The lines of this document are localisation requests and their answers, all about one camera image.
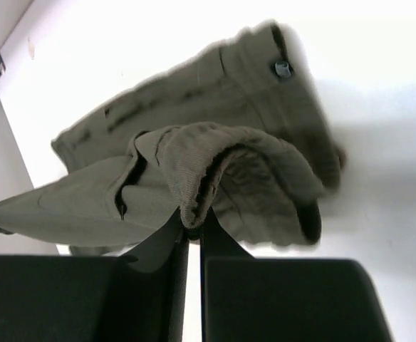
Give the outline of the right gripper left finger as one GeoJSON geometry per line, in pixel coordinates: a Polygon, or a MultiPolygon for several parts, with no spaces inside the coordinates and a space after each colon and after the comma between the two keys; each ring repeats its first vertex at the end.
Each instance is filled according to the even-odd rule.
{"type": "Polygon", "coordinates": [[[189,242],[180,211],[121,256],[128,268],[125,341],[181,341],[189,242]]]}

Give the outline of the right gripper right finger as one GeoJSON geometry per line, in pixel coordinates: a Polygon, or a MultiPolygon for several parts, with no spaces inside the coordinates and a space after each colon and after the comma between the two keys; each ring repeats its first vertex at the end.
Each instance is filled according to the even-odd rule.
{"type": "Polygon", "coordinates": [[[207,338],[208,285],[207,266],[212,257],[253,259],[240,244],[237,243],[221,226],[212,208],[209,208],[200,233],[200,281],[201,281],[201,314],[202,341],[207,338]]]}

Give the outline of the olive green shorts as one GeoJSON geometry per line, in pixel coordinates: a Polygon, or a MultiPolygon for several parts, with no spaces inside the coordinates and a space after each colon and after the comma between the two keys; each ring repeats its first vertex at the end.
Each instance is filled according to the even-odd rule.
{"type": "Polygon", "coordinates": [[[0,201],[0,234],[99,255],[175,212],[199,239],[214,211],[238,242],[318,243],[345,153],[287,39],[274,21],[246,28],[92,110],[51,144],[65,177],[0,201]]]}

